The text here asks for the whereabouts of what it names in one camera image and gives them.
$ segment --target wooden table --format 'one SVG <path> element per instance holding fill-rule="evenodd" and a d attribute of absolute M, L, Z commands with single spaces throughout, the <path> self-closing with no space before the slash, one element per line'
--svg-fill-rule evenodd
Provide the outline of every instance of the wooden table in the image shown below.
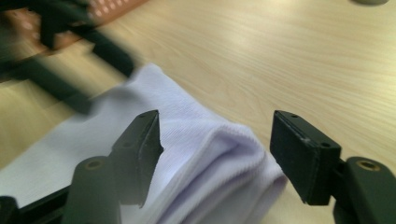
<path fill-rule="evenodd" d="M 250 126 L 268 147 L 275 109 L 302 116 L 343 147 L 396 171 L 396 1 L 150 0 L 103 27 L 203 105 Z M 77 43 L 47 59 L 94 96 L 122 81 Z M 0 165 L 72 112 L 30 82 L 0 84 Z M 291 185 L 262 223 L 333 223 Z"/>

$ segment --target folded white towel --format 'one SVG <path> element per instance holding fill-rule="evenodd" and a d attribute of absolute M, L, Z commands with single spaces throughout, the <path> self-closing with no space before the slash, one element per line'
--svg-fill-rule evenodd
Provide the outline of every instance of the folded white towel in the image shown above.
<path fill-rule="evenodd" d="M 132 120 L 152 109 L 160 112 L 164 153 L 145 205 L 121 208 L 123 224 L 260 223 L 285 186 L 248 127 L 204 108 L 154 64 L 96 105 L 94 116 L 66 120 L 1 170 L 0 195 L 24 206 L 69 185 L 79 162 L 107 156 Z"/>

